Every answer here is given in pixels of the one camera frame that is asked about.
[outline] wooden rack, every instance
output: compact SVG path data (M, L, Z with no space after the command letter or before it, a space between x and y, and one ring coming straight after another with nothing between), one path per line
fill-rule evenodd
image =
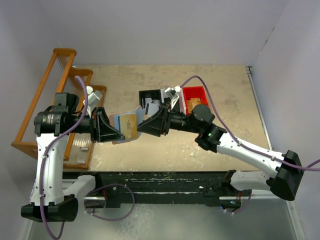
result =
M24 117L20 130L11 144L34 159L38 159L38 148L33 120L39 112L42 112L53 104L55 93L67 92L81 96L77 111L83 106L83 90L76 82L75 76L80 76L85 85L92 86L94 91L98 90L101 92L103 97L100 100L100 106L103 106L107 88L102 85L90 84L93 75L92 70L72 66L76 54L77 52L71 48L55 48L53 50L52 57ZM80 164L65 163L63 165L65 168L83 170L89 168L93 143L90 141L90 135L88 134L70 134L63 160L70 161L73 158L77 158L79 152L81 152L81 148L87 149L85 151L86 156L84 154L81 155L82 159L85 159L85 162Z

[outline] red box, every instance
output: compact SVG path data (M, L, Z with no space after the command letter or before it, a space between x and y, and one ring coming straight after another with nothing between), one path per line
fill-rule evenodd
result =
M182 88L184 105L186 109L186 114L189 115L187 101L193 98L200 98L201 104L208 105L205 89L203 86L188 86Z

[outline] cardboard item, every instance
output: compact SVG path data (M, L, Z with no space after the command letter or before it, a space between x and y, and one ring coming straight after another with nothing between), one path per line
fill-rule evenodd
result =
M188 104L189 112L191 112L195 108L195 106L201 104L201 100L199 97L194 97L194 98L191 98L190 100L188 100L187 104Z
M126 140L138 137L137 115L135 113L120 115L118 121L119 131L124 135Z
M144 120L144 115L145 110L141 106L133 111L110 115L110 125L124 135L124 140L112 141L112 144L122 144L138 139L141 135L141 132L138 132L138 125Z

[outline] beige table surface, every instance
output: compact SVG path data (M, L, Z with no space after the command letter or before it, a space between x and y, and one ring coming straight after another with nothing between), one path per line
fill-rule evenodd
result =
M201 76L219 114L233 133L267 148L251 84L243 65L86 65L91 83L107 87L104 107L108 115L139 105L139 91L175 87L192 75ZM186 86L200 86L193 79ZM221 126L218 119L214 123ZM91 171L227 171L255 170L229 156L205 151L194 142L196 134L170 130L167 136L143 133L138 140L113 145L96 143Z

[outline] white wall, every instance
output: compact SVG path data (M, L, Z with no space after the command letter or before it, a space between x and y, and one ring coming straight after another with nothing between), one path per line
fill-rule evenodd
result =
M288 0L41 2L80 65L252 65Z
M297 152L304 166L319 159L319 0L289 1L252 71L274 148ZM310 240L320 235L319 199L320 173L305 172L296 204Z
M52 50L59 47L38 0L0 1L0 233L17 239L36 160L11 147Z

